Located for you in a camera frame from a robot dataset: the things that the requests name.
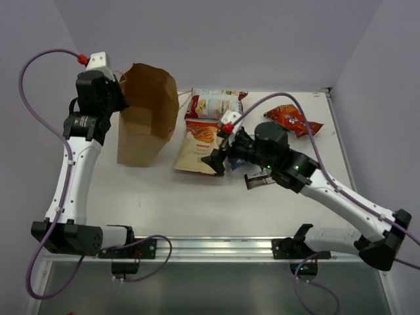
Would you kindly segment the blue snack bag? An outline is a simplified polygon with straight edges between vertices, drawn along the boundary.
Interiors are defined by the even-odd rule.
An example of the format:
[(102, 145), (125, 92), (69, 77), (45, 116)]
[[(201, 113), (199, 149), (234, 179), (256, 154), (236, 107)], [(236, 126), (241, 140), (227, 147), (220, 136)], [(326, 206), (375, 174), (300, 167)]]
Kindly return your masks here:
[(240, 158), (236, 157), (229, 157), (228, 158), (228, 164), (230, 166), (230, 169), (232, 171), (239, 169), (240, 167), (244, 166), (246, 164), (246, 161)]

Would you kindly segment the cream snack packet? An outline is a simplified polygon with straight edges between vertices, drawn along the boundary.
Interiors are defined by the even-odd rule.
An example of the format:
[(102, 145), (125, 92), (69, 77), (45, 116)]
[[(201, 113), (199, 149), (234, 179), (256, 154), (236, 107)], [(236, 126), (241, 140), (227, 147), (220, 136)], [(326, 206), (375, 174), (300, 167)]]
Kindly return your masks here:
[(222, 138), (217, 136), (218, 132), (217, 122), (186, 120), (186, 135), (174, 168), (177, 171), (215, 175), (216, 172), (201, 159), (219, 147)]

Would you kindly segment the brown paper bag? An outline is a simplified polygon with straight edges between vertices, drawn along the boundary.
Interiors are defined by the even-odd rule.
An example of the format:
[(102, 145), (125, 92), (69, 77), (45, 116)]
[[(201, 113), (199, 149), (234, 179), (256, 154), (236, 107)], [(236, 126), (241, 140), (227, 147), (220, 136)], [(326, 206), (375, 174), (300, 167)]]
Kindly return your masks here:
[(117, 163), (148, 167), (175, 131), (180, 107), (176, 81), (161, 68), (134, 63), (120, 86), (129, 107), (119, 115)]

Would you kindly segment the red snack packet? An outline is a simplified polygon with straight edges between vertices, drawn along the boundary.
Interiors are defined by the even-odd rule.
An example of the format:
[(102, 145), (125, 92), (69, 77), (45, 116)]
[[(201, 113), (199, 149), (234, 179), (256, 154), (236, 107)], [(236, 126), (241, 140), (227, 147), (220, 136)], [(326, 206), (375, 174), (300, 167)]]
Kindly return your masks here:
[(247, 95), (247, 91), (193, 88), (184, 118), (219, 120), (228, 110), (241, 114)]

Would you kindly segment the orange red chips bag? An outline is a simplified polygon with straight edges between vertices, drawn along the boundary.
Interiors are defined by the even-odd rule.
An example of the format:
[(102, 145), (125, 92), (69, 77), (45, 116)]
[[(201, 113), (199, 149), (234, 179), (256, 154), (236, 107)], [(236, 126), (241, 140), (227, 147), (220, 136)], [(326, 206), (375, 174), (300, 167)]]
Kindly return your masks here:
[(282, 126), (287, 131), (292, 131), (297, 138), (305, 135), (316, 135), (324, 126), (322, 123), (308, 121), (305, 123), (302, 113), (292, 104), (277, 106), (263, 114), (265, 118), (271, 119), (273, 122)]

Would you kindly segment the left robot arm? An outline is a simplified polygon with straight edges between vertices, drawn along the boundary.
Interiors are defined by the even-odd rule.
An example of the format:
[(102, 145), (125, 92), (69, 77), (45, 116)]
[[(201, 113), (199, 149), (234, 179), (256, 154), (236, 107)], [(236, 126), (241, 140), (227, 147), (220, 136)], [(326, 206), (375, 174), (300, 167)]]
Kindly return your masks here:
[(137, 243), (131, 227), (87, 225), (87, 198), (93, 171), (113, 113), (128, 107), (114, 76), (87, 70), (76, 80), (77, 98), (64, 121), (64, 155), (53, 201), (41, 222), (33, 222), (32, 236), (51, 253), (95, 256), (114, 249), (127, 258)]

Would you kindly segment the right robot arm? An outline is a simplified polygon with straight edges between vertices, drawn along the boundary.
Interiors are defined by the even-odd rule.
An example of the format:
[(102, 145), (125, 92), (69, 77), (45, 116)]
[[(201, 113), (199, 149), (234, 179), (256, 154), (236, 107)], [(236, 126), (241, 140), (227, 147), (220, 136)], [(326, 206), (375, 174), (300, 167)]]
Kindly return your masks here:
[[(350, 230), (316, 228), (303, 224), (292, 238), (281, 244), (281, 249), (292, 257), (306, 258), (315, 253), (346, 253), (360, 257), (378, 270), (389, 271), (405, 238), (411, 215), (400, 209), (373, 206), (373, 203), (322, 173), (320, 164), (307, 155), (289, 147), (286, 131), (273, 122), (260, 123), (254, 136), (243, 127), (231, 135), (220, 132), (222, 142), (202, 162), (217, 175), (225, 172), (226, 158), (270, 170), (274, 182), (310, 198), (350, 223)], [(377, 214), (367, 208), (373, 206)]]

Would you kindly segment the aluminium mounting rail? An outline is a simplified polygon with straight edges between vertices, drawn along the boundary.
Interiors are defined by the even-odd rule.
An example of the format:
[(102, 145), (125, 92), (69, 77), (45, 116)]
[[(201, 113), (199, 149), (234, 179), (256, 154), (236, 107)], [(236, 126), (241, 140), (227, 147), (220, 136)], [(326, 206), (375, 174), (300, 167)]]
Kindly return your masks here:
[(169, 241), (157, 240), (155, 259), (142, 259), (142, 261), (160, 261), (166, 258), (170, 261), (189, 262), (241, 262), (241, 261), (271, 261), (271, 238), (170, 238)]

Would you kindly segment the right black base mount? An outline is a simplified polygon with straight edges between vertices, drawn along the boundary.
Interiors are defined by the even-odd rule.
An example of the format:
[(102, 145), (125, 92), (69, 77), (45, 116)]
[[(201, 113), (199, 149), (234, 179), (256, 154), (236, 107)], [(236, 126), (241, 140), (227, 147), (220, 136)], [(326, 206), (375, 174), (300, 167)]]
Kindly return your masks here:
[(331, 259), (331, 253), (321, 252), (318, 256), (309, 259), (302, 267), (298, 268), (299, 263), (314, 254), (303, 242), (293, 238), (276, 238), (271, 240), (272, 256), (275, 260), (288, 261), (289, 269), (292, 274), (298, 271), (298, 276), (304, 280), (314, 280), (318, 275), (318, 260)]

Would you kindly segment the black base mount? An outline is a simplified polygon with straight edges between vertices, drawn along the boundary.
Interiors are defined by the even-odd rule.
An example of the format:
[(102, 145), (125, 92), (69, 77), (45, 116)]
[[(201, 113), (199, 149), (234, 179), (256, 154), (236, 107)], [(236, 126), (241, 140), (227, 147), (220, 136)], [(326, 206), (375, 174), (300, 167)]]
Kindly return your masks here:
[(155, 259), (157, 240), (146, 240), (136, 246), (120, 250), (103, 250), (98, 254), (100, 259), (111, 260), (111, 273), (116, 278), (135, 275), (142, 259)]
[(309, 259), (302, 267), (298, 268), (299, 263), (314, 254), (303, 242), (293, 238), (276, 238), (271, 240), (272, 256), (275, 260), (288, 261), (289, 269), (292, 274), (298, 271), (298, 276), (304, 280), (314, 280), (318, 275), (318, 260), (331, 259), (331, 253), (321, 252), (318, 256)]

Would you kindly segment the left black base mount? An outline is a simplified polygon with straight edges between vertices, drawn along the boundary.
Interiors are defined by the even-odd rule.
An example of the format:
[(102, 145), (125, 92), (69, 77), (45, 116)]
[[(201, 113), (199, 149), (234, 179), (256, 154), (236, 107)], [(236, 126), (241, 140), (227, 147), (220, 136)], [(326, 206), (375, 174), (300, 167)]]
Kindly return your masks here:
[(157, 240), (146, 240), (136, 246), (120, 250), (103, 250), (98, 254), (100, 259), (111, 260), (111, 273), (116, 278), (135, 275), (142, 259), (155, 259)]

